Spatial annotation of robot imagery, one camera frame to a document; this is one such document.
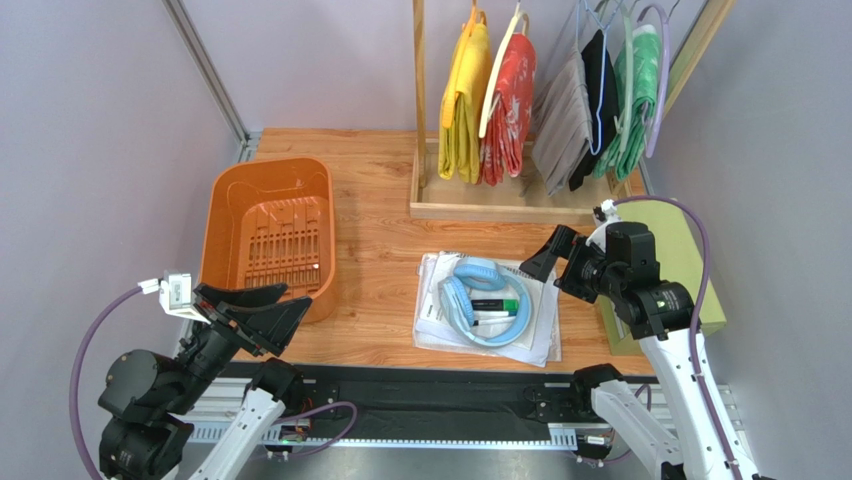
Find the red patterned trousers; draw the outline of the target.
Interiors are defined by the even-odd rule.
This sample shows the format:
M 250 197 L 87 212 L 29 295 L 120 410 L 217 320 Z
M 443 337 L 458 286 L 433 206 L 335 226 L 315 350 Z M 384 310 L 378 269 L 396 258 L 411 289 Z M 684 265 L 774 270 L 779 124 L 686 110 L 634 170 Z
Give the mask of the red patterned trousers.
M 523 148 L 530 130 L 537 57 L 529 38 L 514 33 L 509 38 L 489 108 L 490 118 L 480 142 L 480 180 L 490 186 L 504 175 L 520 175 Z

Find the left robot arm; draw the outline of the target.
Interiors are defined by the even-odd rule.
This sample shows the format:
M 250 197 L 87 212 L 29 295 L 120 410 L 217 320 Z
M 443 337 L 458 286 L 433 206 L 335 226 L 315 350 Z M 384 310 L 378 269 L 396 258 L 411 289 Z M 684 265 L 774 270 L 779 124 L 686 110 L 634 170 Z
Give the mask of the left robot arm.
M 207 325 L 169 358 L 132 350 L 115 360 L 98 404 L 111 414 L 99 444 L 99 470 L 107 479 L 163 479 L 182 462 L 195 428 L 182 421 L 241 350 L 267 355 L 246 385 L 236 418 L 195 479 L 233 479 L 272 424 L 300 407 L 303 374 L 279 360 L 311 296 L 285 300 L 287 285 L 219 289 L 205 283 L 193 290 L 192 307 Z

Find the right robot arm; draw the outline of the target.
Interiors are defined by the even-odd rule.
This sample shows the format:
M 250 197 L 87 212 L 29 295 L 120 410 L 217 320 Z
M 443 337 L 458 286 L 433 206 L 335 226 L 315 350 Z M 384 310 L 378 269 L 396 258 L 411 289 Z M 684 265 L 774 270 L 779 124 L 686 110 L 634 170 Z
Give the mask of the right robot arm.
M 603 242 L 596 244 L 559 225 L 520 269 L 545 282 L 564 259 L 554 286 L 588 303 L 610 300 L 653 367 L 674 427 L 641 405 L 611 364 L 575 372 L 577 407 L 613 427 L 654 479 L 760 478 L 713 378 L 699 307 L 682 284 L 662 279 L 653 233 L 625 221 L 601 230 Z

